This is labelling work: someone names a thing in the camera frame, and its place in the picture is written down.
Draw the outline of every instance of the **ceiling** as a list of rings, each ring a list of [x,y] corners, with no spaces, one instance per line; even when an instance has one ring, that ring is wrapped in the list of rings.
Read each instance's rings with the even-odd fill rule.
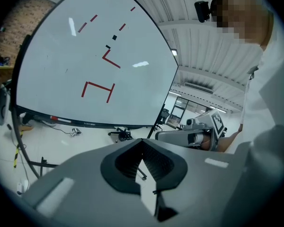
[[[241,111],[247,71],[258,65],[261,49],[219,33],[211,22],[200,23],[194,6],[199,0],[137,1],[157,23],[170,47],[178,51],[179,68],[171,90],[205,106]],[[213,94],[185,87],[185,82],[211,89]]]

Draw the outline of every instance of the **yellow and black striped tape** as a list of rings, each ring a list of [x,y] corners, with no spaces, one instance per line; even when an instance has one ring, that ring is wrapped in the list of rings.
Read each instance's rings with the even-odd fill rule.
[[[16,148],[15,159],[14,159],[14,168],[17,167],[18,154],[19,154],[19,144],[17,144],[17,148]]]

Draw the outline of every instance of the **air conditioning vent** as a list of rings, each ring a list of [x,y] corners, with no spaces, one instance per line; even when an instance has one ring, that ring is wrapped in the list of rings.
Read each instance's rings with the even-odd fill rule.
[[[213,94],[213,91],[208,89],[208,88],[205,88],[205,87],[202,87],[202,86],[199,86],[199,85],[196,85],[196,84],[192,84],[192,83],[188,83],[186,82],[184,84],[185,87],[190,87],[190,88],[193,88],[193,89],[196,89],[196,90],[199,90],[199,91],[202,91],[202,92],[205,92],[205,93],[209,93],[209,94]]]

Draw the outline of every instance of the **whiteboard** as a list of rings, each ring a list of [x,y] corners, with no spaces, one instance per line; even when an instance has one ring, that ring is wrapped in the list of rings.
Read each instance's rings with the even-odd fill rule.
[[[74,121],[153,125],[177,68],[135,0],[63,0],[34,31],[16,105]]]

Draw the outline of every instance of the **white floor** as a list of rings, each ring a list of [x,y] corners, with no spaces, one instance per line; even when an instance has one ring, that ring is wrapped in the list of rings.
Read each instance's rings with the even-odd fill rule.
[[[11,115],[7,120],[12,126]],[[70,157],[79,154],[81,152],[97,149],[100,147],[105,147],[115,143],[117,135],[108,136],[110,131],[115,131],[112,129],[93,129],[93,128],[79,128],[82,132],[81,135],[76,137],[71,137],[68,134],[64,134],[61,131],[54,130],[44,124],[31,121],[30,122],[34,128],[31,131],[26,131],[23,133],[23,143],[26,144],[27,154],[32,161],[41,161],[41,157],[44,157],[48,163],[51,164],[61,164]],[[70,132],[73,126],[67,125],[56,125],[55,128],[61,129],[65,132]],[[164,131],[172,131],[173,128],[163,125]],[[134,139],[147,138],[151,127],[140,128],[132,130],[132,137]],[[0,126],[0,182],[6,188],[16,192],[17,183],[23,183],[27,177],[24,171],[24,167],[27,171],[28,180],[30,184],[37,180],[28,164],[22,160],[20,155],[18,156],[17,168],[14,169],[14,157],[16,153],[16,146],[12,142],[12,131],[10,131],[6,125]],[[13,134],[14,143],[17,145],[16,137]],[[156,203],[156,195],[152,193],[155,190],[155,181],[152,179],[150,173],[148,172],[145,164],[141,162],[141,169],[147,172],[148,179],[142,181],[141,178],[137,178],[137,182],[141,184],[142,199],[145,196],[145,205],[152,213],[154,211],[154,206]],[[50,171],[49,168],[44,168],[43,172]]]

